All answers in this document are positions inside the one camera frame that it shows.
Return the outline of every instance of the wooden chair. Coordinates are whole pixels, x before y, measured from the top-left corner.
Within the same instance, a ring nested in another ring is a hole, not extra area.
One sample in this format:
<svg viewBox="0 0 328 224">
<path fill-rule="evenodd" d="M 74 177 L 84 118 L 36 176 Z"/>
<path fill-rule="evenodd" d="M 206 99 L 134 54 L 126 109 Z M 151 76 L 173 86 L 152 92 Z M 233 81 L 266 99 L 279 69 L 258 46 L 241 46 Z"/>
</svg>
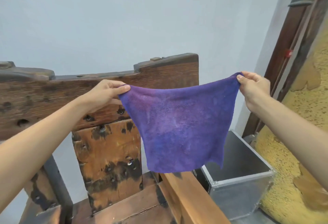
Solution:
<svg viewBox="0 0 328 224">
<path fill-rule="evenodd" d="M 56 76 L 0 62 L 0 140 L 19 133 L 102 79 L 146 88 L 199 84 L 197 54 L 155 57 L 118 73 Z M 191 172 L 142 174 L 140 134 L 121 106 L 84 116 L 72 142 L 88 199 L 72 203 L 51 157 L 25 186 L 20 223 L 230 223 Z"/>
</svg>

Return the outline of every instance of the wooden backrest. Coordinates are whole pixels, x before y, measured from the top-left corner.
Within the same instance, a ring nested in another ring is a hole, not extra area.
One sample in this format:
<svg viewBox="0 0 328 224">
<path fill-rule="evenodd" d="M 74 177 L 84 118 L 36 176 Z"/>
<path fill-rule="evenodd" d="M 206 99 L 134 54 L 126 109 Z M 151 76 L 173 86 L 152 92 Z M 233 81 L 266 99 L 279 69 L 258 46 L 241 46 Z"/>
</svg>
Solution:
<svg viewBox="0 0 328 224">
<path fill-rule="evenodd" d="M 47 117 L 102 79 L 157 89 L 195 86 L 198 55 L 155 57 L 134 65 L 133 71 L 75 76 L 0 62 L 0 140 Z M 140 134 L 123 107 L 109 105 L 84 116 L 72 141 L 93 213 L 143 189 Z"/>
</svg>

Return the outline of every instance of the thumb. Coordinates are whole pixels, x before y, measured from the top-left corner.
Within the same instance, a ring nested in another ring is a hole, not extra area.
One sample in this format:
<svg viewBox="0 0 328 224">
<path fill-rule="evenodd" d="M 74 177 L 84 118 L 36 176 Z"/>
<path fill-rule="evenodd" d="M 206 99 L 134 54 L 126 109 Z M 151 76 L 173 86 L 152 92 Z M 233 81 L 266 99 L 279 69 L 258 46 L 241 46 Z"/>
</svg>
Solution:
<svg viewBox="0 0 328 224">
<path fill-rule="evenodd" d="M 131 87 L 129 85 L 124 85 L 118 88 L 110 88 L 110 96 L 114 97 L 115 95 L 118 94 L 123 94 L 126 93 L 127 91 L 129 91 L 131 89 Z"/>
<path fill-rule="evenodd" d="M 242 76 L 242 75 L 237 75 L 237 80 L 238 80 L 239 83 L 242 84 L 242 85 L 245 85 L 245 84 L 247 83 L 247 81 L 248 81 L 248 79 L 245 78 L 245 77 Z"/>
</svg>

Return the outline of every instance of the forearm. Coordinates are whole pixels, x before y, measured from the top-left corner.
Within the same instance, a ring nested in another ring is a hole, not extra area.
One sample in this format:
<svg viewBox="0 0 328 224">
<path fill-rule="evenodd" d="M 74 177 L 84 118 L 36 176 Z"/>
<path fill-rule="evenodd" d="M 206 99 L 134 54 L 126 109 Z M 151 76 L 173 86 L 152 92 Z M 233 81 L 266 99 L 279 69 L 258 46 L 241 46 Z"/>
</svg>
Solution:
<svg viewBox="0 0 328 224">
<path fill-rule="evenodd" d="M 328 133 L 269 96 L 258 99 L 255 114 L 328 189 Z"/>
<path fill-rule="evenodd" d="M 74 100 L 0 145 L 0 213 L 87 112 Z"/>
</svg>

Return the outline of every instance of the metal box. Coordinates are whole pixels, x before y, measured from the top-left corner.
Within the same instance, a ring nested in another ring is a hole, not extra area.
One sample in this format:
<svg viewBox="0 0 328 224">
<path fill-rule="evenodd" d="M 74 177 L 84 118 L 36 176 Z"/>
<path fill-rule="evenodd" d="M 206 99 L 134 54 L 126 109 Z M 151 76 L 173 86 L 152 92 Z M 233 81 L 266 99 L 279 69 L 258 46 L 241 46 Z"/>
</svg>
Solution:
<svg viewBox="0 0 328 224">
<path fill-rule="evenodd" d="M 226 217 L 234 220 L 248 216 L 258 208 L 276 171 L 237 133 L 229 131 L 224 145 L 223 168 L 210 162 L 196 174 Z"/>
</svg>

